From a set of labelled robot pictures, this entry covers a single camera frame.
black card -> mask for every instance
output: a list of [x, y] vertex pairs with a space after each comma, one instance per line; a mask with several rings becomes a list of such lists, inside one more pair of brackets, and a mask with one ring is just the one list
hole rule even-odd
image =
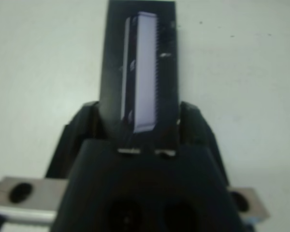
[[177, 150], [174, 2], [109, 3], [99, 111], [117, 149]]

rectangular object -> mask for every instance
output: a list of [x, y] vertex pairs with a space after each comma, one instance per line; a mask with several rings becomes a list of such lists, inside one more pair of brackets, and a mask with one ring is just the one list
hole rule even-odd
[[99, 115], [117, 149], [177, 150], [175, 2], [110, 1]]
[[157, 21], [156, 14], [139, 12], [125, 24], [121, 119], [134, 133], [156, 124]]

white background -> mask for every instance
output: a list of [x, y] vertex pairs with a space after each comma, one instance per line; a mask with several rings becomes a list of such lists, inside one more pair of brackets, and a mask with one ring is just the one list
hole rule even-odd
[[[0, 179], [42, 178], [64, 124], [99, 99], [106, 9], [0, 0]], [[232, 185], [268, 208], [258, 231], [290, 232], [290, 0], [179, 0], [177, 27], [181, 99], [214, 130]]]

mounting hole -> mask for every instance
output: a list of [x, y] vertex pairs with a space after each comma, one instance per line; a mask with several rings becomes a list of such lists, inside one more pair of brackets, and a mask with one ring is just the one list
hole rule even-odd
[[237, 210], [240, 212], [247, 212], [249, 210], [249, 204], [245, 197], [238, 192], [231, 192], [231, 196], [236, 204]]
[[109, 215], [112, 232], [135, 232], [142, 224], [141, 207], [134, 201], [116, 201], [112, 204]]
[[16, 185], [10, 192], [10, 201], [12, 203], [21, 203], [25, 201], [32, 193], [33, 186], [29, 183], [21, 183]]
[[197, 231], [197, 214], [186, 202], [168, 204], [164, 208], [164, 222], [170, 232]]

gray surface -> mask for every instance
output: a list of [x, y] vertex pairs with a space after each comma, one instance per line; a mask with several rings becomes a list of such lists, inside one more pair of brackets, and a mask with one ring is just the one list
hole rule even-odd
[[[32, 186], [32, 193], [20, 203], [9, 200], [11, 191], [21, 183]], [[38, 223], [50, 225], [67, 186], [61, 179], [32, 179], [6, 177], [0, 182], [0, 215], [14, 223]]]
[[[43, 177], [63, 124], [98, 99], [106, 6], [0, 0], [0, 179]], [[263, 200], [258, 231], [290, 232], [290, 0], [179, 0], [177, 26], [181, 99]]]

